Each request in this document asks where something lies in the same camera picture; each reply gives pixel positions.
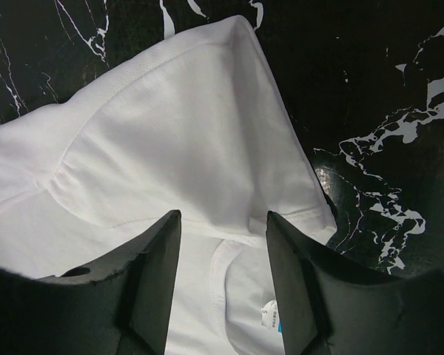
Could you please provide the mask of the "white t shirt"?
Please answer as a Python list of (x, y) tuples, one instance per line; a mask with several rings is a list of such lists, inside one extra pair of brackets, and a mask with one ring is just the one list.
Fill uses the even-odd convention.
[(0, 267), (61, 274), (182, 216), (168, 354), (282, 354), (266, 215), (336, 223), (250, 23), (179, 33), (0, 126)]

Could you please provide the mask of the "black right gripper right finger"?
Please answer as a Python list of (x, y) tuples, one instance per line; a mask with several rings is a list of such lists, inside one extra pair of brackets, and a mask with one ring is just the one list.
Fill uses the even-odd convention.
[(266, 242), (287, 354), (444, 354), (444, 266), (384, 274), (275, 212)]

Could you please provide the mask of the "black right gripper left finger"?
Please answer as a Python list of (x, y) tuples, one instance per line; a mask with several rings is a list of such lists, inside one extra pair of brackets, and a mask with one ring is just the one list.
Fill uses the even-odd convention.
[(60, 277), (0, 268), (0, 354), (162, 354), (180, 243), (172, 210)]

